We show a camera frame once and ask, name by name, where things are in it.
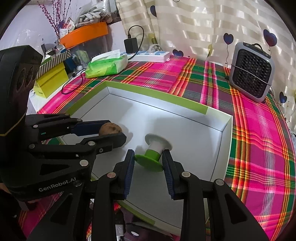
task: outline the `gray fan heater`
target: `gray fan heater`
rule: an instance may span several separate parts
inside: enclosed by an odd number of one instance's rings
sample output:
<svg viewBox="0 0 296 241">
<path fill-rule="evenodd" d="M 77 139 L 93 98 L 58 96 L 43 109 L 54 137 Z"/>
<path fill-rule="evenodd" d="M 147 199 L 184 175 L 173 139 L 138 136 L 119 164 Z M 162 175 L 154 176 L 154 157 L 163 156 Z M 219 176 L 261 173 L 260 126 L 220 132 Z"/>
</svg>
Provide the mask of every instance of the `gray fan heater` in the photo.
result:
<svg viewBox="0 0 296 241">
<path fill-rule="evenodd" d="M 271 56 L 259 44 L 239 42 L 234 49 L 229 83 L 251 100 L 260 103 L 270 89 L 274 69 Z"/>
</svg>

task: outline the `table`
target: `table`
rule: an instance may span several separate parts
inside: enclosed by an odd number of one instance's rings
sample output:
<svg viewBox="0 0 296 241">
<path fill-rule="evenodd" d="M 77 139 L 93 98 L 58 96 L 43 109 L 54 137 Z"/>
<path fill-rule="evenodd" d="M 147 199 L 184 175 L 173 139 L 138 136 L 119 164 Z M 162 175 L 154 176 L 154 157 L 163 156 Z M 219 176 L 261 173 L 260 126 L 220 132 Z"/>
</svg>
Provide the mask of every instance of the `table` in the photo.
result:
<svg viewBox="0 0 296 241">
<path fill-rule="evenodd" d="M 225 181 L 275 240 L 288 223 L 295 200 L 295 153 L 284 117 L 274 98 L 255 103 L 229 86 L 229 69 L 174 56 L 166 63 L 130 62 L 119 75 L 85 79 L 69 95 L 58 93 L 39 113 L 64 113 L 102 81 L 117 81 L 164 91 L 233 116 L 232 145 Z M 67 90 L 77 87 L 80 76 Z M 23 213 L 28 235 L 58 195 L 44 198 L 37 210 Z"/>
</svg>

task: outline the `orange lid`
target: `orange lid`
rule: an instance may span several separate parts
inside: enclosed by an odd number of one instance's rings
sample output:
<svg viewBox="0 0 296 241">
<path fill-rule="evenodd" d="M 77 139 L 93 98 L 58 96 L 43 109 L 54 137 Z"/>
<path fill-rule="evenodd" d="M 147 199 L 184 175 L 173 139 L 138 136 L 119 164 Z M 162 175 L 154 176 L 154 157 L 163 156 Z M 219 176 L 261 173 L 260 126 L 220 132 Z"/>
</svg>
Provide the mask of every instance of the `orange lid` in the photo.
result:
<svg viewBox="0 0 296 241">
<path fill-rule="evenodd" d="M 68 33 L 66 36 L 61 38 L 60 43 L 64 45 L 66 49 L 69 49 L 91 39 L 104 36 L 106 34 L 108 34 L 106 22 L 99 22 L 80 27 Z"/>
</svg>

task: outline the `green and white spool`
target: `green and white spool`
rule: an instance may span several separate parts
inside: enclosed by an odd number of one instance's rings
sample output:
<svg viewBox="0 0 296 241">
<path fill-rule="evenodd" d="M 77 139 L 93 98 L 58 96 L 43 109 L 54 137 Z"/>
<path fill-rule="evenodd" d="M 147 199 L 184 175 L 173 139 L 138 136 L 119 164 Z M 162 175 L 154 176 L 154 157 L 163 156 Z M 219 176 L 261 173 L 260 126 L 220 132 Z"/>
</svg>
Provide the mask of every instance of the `green and white spool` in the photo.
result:
<svg viewBox="0 0 296 241">
<path fill-rule="evenodd" d="M 163 150 L 172 150 L 172 145 L 165 138 L 151 133 L 145 136 L 145 141 L 149 147 L 144 155 L 135 155 L 136 162 L 150 171 L 162 172 L 163 166 L 159 163 L 160 156 Z"/>
</svg>

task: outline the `curtain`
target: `curtain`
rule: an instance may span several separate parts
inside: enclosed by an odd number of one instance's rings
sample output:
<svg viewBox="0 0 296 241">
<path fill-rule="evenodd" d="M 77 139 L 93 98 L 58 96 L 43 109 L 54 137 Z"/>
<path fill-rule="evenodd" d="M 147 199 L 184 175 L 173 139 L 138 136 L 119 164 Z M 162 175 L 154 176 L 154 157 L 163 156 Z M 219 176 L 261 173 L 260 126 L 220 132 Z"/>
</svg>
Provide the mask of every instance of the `curtain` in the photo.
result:
<svg viewBox="0 0 296 241">
<path fill-rule="evenodd" d="M 264 0 L 116 1 L 126 34 L 133 25 L 144 28 L 143 50 L 158 43 L 174 55 L 227 66 L 232 62 L 236 43 L 260 44 L 275 62 L 275 100 L 288 127 L 296 132 L 296 43 L 279 15 Z M 141 28 L 133 27 L 131 35 L 140 44 Z"/>
</svg>

